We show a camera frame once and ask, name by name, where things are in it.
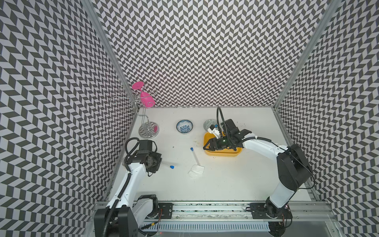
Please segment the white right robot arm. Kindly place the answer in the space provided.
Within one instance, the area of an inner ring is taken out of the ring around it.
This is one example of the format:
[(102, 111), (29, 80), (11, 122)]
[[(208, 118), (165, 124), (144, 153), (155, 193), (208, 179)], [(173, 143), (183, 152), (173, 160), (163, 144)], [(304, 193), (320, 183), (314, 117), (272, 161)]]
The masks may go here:
[(259, 137), (253, 132), (239, 130), (233, 120), (228, 119), (220, 125), (212, 124), (207, 131), (214, 135), (203, 146), (203, 150), (216, 152), (238, 148), (252, 150), (276, 162), (279, 183), (265, 203), (266, 210), (283, 209), (301, 186), (313, 177), (308, 159), (300, 146), (278, 145), (272, 140)]

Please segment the clear test tube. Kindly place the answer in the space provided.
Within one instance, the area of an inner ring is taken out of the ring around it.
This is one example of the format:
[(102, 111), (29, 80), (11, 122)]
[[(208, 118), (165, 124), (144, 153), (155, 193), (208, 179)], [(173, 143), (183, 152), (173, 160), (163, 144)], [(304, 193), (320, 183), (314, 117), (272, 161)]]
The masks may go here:
[(201, 166), (201, 165), (200, 165), (200, 162), (199, 162), (199, 159), (198, 159), (198, 157), (196, 156), (196, 153), (195, 153), (195, 151), (194, 151), (194, 148), (191, 147), (190, 150), (192, 151), (192, 154), (193, 154), (194, 159), (195, 159), (195, 161), (196, 161), (196, 165), (197, 165), (197, 166)]
[(170, 169), (174, 169), (174, 168), (175, 168), (175, 166), (170, 165), (170, 164), (167, 164), (167, 163), (164, 163), (164, 162), (161, 162), (161, 165), (162, 165), (162, 166), (165, 166), (165, 167), (168, 167), (168, 168), (170, 168)]

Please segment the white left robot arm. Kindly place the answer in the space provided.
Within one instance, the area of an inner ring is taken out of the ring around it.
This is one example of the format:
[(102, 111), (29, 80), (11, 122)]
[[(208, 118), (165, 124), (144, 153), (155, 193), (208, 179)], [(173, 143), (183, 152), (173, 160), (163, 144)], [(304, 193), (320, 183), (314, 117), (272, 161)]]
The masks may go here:
[(97, 237), (107, 237), (112, 232), (120, 237), (136, 237), (144, 232), (144, 220), (161, 215), (157, 196), (142, 195), (134, 204), (140, 183), (159, 170), (162, 162), (161, 154), (155, 141), (130, 138), (125, 143), (126, 157), (123, 165), (127, 172), (116, 194), (103, 209), (94, 215), (94, 232)]

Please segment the white wiping cloth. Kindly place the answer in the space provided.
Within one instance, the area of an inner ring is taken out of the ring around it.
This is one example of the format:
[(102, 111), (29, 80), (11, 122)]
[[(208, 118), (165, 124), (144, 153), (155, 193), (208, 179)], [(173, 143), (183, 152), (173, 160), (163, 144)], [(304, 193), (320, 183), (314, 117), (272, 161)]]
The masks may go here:
[(199, 165), (193, 165), (190, 171), (188, 172), (188, 175), (192, 179), (199, 178), (203, 175), (205, 168), (203, 166)]

